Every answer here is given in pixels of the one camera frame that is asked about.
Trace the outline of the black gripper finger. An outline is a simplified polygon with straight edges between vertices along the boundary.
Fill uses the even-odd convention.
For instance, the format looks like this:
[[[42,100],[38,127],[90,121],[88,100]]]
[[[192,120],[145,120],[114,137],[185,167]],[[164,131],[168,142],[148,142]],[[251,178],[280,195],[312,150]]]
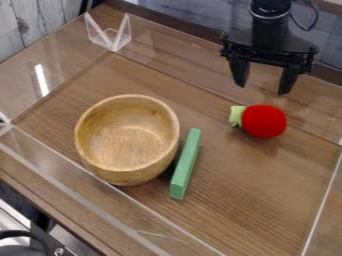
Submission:
[[[279,96],[289,93],[289,91],[295,85],[299,74],[300,74],[300,68],[296,66],[285,67],[283,69],[280,82],[279,82],[279,88],[277,88]]]
[[[241,58],[232,57],[229,59],[229,69],[234,84],[244,87],[249,74],[249,62]]]

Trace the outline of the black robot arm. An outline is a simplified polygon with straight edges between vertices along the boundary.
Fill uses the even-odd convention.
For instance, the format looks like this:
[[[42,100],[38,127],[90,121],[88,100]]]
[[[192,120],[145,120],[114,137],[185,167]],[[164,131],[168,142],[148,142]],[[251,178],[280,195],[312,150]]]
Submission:
[[[291,92],[297,77],[312,70],[317,46],[296,37],[289,31],[288,20],[308,32],[319,20],[319,9],[313,0],[301,0],[313,11],[313,21],[303,26],[292,15],[295,0],[249,0],[248,14],[252,18],[248,30],[232,29],[220,35],[220,56],[228,61],[233,82],[244,87],[249,64],[259,63],[283,69],[277,95]]]

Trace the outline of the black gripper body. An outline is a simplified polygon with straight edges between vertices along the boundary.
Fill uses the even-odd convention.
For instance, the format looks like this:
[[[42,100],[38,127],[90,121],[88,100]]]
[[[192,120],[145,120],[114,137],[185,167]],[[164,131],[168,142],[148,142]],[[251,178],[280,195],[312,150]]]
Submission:
[[[276,67],[299,67],[300,73],[309,72],[317,46],[288,33],[280,40],[256,41],[249,30],[232,30],[220,35],[220,55],[226,59],[241,58],[251,63]]]

